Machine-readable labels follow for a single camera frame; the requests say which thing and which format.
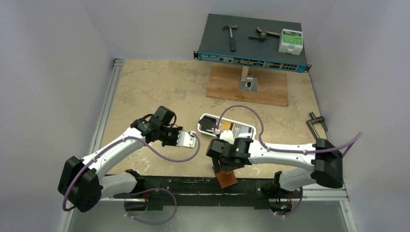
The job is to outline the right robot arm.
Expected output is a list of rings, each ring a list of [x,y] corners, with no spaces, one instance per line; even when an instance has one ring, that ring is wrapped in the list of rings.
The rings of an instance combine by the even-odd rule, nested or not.
[[[310,184],[343,187],[343,155],[326,139],[305,145],[264,144],[250,138],[236,138],[232,143],[213,139],[206,155],[220,171],[256,164],[292,166],[293,170],[275,174],[271,190],[279,197]]]

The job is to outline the white plastic basket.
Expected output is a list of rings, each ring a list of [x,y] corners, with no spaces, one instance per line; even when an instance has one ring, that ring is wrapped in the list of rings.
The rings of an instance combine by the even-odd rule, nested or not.
[[[202,114],[198,124],[197,130],[200,133],[219,137],[223,131],[230,131],[233,138],[251,138],[255,139],[256,128],[252,125],[238,122],[235,120],[222,118],[212,114]]]

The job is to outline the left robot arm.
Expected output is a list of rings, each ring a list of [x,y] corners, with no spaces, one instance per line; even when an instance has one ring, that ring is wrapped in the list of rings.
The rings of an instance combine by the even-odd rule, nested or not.
[[[63,210],[74,208],[86,212],[100,199],[127,193],[133,198],[144,193],[143,177],[135,171],[117,175],[107,173],[128,155],[155,141],[162,146],[180,146],[187,133],[183,127],[174,127],[176,114],[160,106],[154,114],[136,119],[114,141],[83,158],[75,156],[66,160],[60,177],[58,191],[63,195]]]

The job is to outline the brown leather card holder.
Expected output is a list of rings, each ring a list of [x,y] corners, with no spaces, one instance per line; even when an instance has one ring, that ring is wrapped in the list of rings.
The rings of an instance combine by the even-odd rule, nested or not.
[[[221,189],[225,189],[238,183],[234,171],[220,171],[215,174],[215,176]]]

